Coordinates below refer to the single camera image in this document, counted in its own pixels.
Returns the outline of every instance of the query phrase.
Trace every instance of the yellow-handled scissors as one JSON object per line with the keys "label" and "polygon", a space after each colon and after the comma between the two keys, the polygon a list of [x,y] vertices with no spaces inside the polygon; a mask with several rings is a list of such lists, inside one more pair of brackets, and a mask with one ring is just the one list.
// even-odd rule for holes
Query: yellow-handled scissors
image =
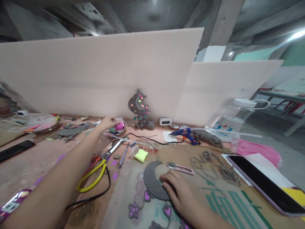
{"label": "yellow-handled scissors", "polygon": [[[93,170],[91,170],[89,173],[87,173],[78,183],[77,185],[77,191],[79,191],[80,193],[84,193],[84,192],[87,192],[91,189],[93,189],[97,184],[98,182],[102,179],[103,175],[104,175],[104,172],[105,172],[105,169],[106,169],[106,160],[114,153],[114,151],[123,143],[125,142],[124,139],[121,139],[119,140],[112,148],[110,148],[102,157],[102,162],[97,166],[95,167]],[[87,188],[81,188],[81,184],[84,182],[84,180],[86,180],[88,177],[90,177],[93,173],[95,173],[99,168],[102,168],[102,171],[100,173],[100,175],[98,176],[98,178],[91,184],[89,185]]]}

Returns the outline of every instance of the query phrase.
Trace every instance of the pink plastic bag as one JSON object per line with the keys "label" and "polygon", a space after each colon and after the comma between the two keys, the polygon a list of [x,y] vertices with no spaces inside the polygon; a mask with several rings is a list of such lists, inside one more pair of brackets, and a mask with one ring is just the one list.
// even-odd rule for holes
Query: pink plastic bag
{"label": "pink plastic bag", "polygon": [[280,154],[270,146],[249,142],[243,139],[236,139],[231,142],[231,148],[234,153],[242,156],[260,153],[264,158],[274,164],[276,168],[283,165]]}

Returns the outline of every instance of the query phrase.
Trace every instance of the pink thread snips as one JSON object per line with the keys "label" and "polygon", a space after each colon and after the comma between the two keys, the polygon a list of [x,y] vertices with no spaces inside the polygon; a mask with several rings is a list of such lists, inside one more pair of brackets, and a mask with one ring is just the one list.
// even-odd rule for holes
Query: pink thread snips
{"label": "pink thread snips", "polygon": [[187,173],[187,174],[190,174],[190,175],[195,174],[195,171],[193,169],[188,168],[188,167],[177,165],[177,164],[172,163],[172,162],[167,162],[167,164],[169,164],[169,165],[167,165],[167,167],[169,167],[171,169],[174,169],[174,170],[177,170],[177,171],[180,171],[180,172],[184,172],[184,173]]}

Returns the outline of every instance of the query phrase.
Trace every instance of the light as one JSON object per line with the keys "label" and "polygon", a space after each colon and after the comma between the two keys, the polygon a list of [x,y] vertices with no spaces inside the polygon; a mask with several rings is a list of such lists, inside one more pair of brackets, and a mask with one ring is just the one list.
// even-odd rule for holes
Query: light
{"label": "light", "polygon": [[305,35],[305,30],[298,31],[298,32],[296,32],[294,35],[292,35],[292,36],[288,39],[288,41],[292,41],[292,40],[297,39],[297,38],[300,38],[300,37],[302,37],[302,36],[304,36],[304,35]]}

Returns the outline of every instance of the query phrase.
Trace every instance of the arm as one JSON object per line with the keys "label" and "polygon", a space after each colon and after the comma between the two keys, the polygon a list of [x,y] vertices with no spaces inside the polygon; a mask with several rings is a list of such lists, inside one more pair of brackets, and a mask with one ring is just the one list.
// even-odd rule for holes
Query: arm
{"label": "arm", "polygon": [[54,228],[71,194],[84,175],[101,134],[117,125],[106,117],[45,176],[23,203],[0,226],[6,228]]}
{"label": "arm", "polygon": [[202,195],[185,176],[175,170],[169,170],[166,174],[162,174],[160,179],[169,181],[174,186],[177,195],[167,182],[162,183],[177,211],[196,229],[234,229],[232,225],[206,206]]}

